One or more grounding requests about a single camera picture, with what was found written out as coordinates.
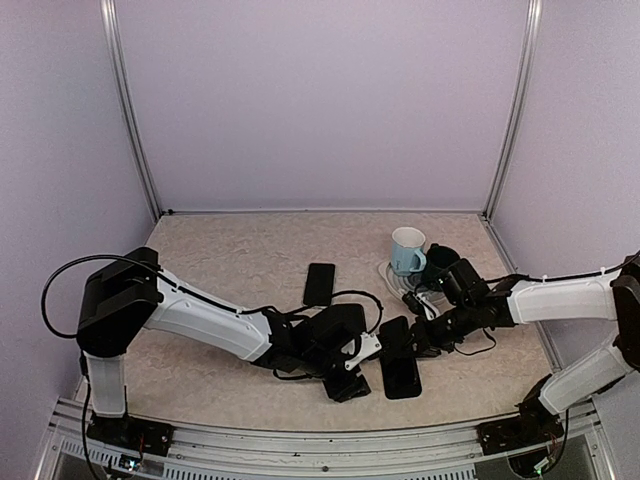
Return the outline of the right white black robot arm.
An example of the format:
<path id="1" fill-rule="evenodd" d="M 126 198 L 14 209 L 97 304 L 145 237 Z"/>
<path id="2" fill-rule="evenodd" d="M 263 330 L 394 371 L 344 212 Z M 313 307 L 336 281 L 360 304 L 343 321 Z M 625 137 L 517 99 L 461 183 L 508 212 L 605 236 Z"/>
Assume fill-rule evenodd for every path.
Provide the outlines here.
<path id="1" fill-rule="evenodd" d="M 599 319 L 617 329 L 599 347 L 539 381 L 519 404 L 511 433 L 535 442 L 573 404 L 614 385 L 639 368 L 639 257 L 597 272 L 555 278 L 511 274 L 494 282 L 462 258 L 436 278 L 451 309 L 418 318 L 404 341 L 416 356 L 452 351 L 477 330 L 543 321 Z"/>

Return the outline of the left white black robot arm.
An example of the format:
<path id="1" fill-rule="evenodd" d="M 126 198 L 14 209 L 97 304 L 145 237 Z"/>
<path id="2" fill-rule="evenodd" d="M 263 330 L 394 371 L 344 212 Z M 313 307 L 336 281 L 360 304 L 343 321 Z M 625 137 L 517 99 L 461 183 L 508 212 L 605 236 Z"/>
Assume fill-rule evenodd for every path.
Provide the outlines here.
<path id="1" fill-rule="evenodd" d="M 319 380 L 327 396 L 346 402 L 370 394 L 360 364 L 380 350 L 364 309 L 329 305 L 313 316 L 272 306 L 246 310 L 181 281 L 140 247 L 89 276 L 77 344 L 86 356 L 91 402 L 102 430 L 121 445 L 140 434 L 127 412 L 124 355 L 144 329 L 222 349 L 242 361 L 297 379 Z"/>

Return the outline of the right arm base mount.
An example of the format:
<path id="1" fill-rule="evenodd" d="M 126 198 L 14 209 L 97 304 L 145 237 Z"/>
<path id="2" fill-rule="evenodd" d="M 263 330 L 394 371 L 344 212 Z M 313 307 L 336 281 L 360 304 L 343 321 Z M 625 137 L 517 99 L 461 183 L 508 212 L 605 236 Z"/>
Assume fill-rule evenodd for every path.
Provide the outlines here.
<path id="1" fill-rule="evenodd" d="M 525 413 L 501 420 L 483 422 L 476 427 L 485 456 L 518 450 L 551 441 L 564 435 L 558 416 L 539 417 Z"/>

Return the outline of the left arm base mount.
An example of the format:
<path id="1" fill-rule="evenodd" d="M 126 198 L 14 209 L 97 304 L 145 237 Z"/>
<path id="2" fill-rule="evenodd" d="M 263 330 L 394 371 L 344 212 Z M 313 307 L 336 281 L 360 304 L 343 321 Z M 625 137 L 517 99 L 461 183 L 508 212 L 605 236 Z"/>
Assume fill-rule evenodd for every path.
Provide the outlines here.
<path id="1" fill-rule="evenodd" d="M 89 439 L 137 451 L 140 457 L 145 454 L 166 457 L 174 431 L 175 427 L 169 423 L 131 416 L 128 406 L 119 418 L 92 413 L 85 429 Z"/>

